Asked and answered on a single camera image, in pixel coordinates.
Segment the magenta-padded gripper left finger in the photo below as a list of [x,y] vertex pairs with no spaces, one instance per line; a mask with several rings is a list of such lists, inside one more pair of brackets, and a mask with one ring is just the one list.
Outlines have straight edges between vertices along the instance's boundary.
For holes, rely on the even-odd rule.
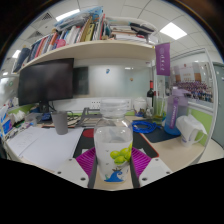
[[78,186],[92,189],[95,184],[96,172],[95,148],[91,148],[77,158],[63,162],[54,174]]

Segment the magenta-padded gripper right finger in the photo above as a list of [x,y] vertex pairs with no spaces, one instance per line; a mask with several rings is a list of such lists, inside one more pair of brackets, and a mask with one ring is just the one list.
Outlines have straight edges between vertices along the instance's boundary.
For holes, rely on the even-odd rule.
[[132,149],[130,168],[134,188],[146,186],[172,173],[159,157],[151,158],[136,148]]

